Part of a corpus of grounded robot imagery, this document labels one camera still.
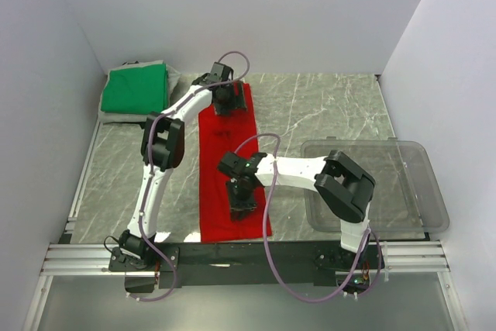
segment green towel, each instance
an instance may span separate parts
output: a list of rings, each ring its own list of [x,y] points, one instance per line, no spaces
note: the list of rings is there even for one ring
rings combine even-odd
[[[122,114],[161,112],[168,107],[165,64],[110,71],[103,90],[102,111]]]

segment gray plastic tray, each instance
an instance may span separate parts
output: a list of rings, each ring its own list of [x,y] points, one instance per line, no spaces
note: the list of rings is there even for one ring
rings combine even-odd
[[[370,226],[377,232],[441,233],[450,219],[427,152],[412,141],[310,140],[302,157],[341,150],[376,181]],[[339,219],[319,193],[305,190],[308,223],[321,232],[339,232]]]

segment red towel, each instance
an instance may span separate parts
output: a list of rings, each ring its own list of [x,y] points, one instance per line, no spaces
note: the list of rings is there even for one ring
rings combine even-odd
[[[263,188],[255,190],[257,207],[246,218],[231,221],[227,198],[227,176],[217,170],[222,156],[234,151],[244,140],[257,134],[253,100],[248,84],[243,84],[247,110],[234,110],[231,116],[217,116],[210,105],[198,116],[200,135],[200,230],[203,243],[246,240],[262,237],[265,207]],[[249,158],[258,151],[258,141],[249,142],[241,157]],[[270,222],[267,233],[272,234]]]

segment gray floor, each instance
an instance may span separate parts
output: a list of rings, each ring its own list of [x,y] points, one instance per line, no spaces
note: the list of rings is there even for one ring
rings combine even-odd
[[[339,296],[305,304],[278,284],[179,288],[170,298],[136,303],[123,278],[55,277],[39,330],[452,330],[436,273],[391,274],[355,302]],[[292,286],[308,297],[331,288]]]
[[[173,101],[196,75],[185,76]],[[387,140],[394,135],[381,90],[372,74],[250,74],[259,133],[282,135],[280,155],[300,157],[306,140]],[[135,208],[143,164],[143,132],[136,125],[103,125],[98,133],[88,182],[82,195],[72,243],[101,243],[126,228]],[[273,140],[260,140],[271,152]],[[302,190],[278,188],[270,210],[274,240],[325,240],[307,222]],[[164,195],[158,229],[167,240],[198,240],[198,122],[186,129],[183,163]],[[401,236],[417,238],[418,234]]]

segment stack of folded cloth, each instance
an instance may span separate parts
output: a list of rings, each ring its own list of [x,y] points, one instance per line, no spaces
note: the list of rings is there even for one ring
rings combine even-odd
[[[150,112],[169,106],[180,76],[162,60],[111,69],[100,100],[100,122],[145,122]]]

